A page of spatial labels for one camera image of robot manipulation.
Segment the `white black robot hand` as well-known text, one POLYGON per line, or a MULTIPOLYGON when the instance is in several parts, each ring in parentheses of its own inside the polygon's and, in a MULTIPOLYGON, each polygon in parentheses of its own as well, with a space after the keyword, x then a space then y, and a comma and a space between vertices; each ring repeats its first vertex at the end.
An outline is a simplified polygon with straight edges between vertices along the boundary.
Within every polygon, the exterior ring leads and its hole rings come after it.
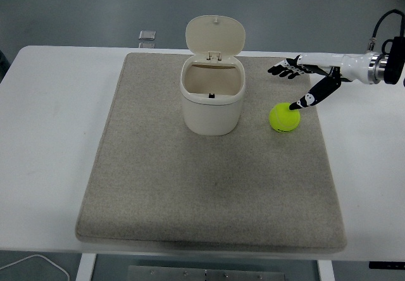
POLYGON ((268 73, 287 79, 304 74, 323 76, 302 98, 289 105, 291 111, 319 104, 334 93, 345 80, 358 80, 364 84, 377 83, 373 53, 302 53, 294 59, 282 60, 268 69, 268 73))

